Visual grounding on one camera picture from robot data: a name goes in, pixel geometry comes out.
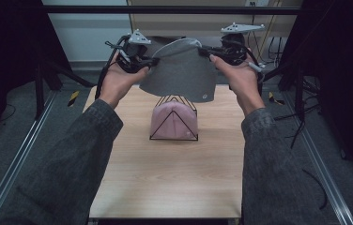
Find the pink object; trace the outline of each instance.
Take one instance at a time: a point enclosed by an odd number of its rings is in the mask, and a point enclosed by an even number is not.
[[[197,129],[197,115],[188,105],[172,100],[153,109],[152,139],[197,139]]]

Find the white wall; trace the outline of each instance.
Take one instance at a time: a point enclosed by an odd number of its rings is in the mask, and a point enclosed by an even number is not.
[[[44,5],[126,6],[126,0],[42,0]],[[131,32],[128,14],[49,14],[70,62],[107,61],[116,44]]]

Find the gray sleeve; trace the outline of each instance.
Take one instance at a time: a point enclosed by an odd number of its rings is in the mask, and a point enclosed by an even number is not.
[[[258,109],[241,124],[245,138],[242,210],[245,224],[326,224],[304,173],[270,113]]]
[[[115,111],[96,100],[36,169],[15,183],[0,224],[85,224],[122,126]]]

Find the wooden table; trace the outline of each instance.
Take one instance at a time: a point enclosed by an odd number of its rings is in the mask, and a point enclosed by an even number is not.
[[[115,109],[124,127],[90,217],[239,218],[244,114],[234,93],[219,85],[214,101],[194,104],[199,141],[149,139],[159,99],[133,86]]]

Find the wire stand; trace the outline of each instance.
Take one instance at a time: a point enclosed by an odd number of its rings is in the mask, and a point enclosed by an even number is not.
[[[160,100],[157,102],[155,107],[159,107],[161,106],[163,103],[166,102],[170,102],[170,101],[177,101],[180,102],[184,105],[189,106],[192,111],[195,113],[196,118],[197,118],[197,109],[194,106],[194,104],[191,101],[188,101],[185,97],[179,96],[179,95],[171,95],[171,96],[166,96],[166,97],[161,97]],[[176,115],[180,121],[185,125],[185,127],[189,130],[189,132],[191,134],[193,134],[193,138],[191,139],[167,139],[167,138],[155,138],[154,136],[156,135],[156,133],[159,131],[159,129],[161,128],[161,126],[165,123],[165,121],[167,121],[167,119],[171,116],[171,115]],[[191,130],[191,128],[187,125],[187,123],[183,120],[183,118],[181,117],[181,115],[179,115],[178,112],[172,110],[171,112],[168,113],[168,115],[162,120],[161,124],[156,128],[156,130],[154,130],[154,132],[152,134],[150,134],[149,139],[150,140],[173,140],[173,141],[198,141],[199,140],[199,134],[193,132]]]

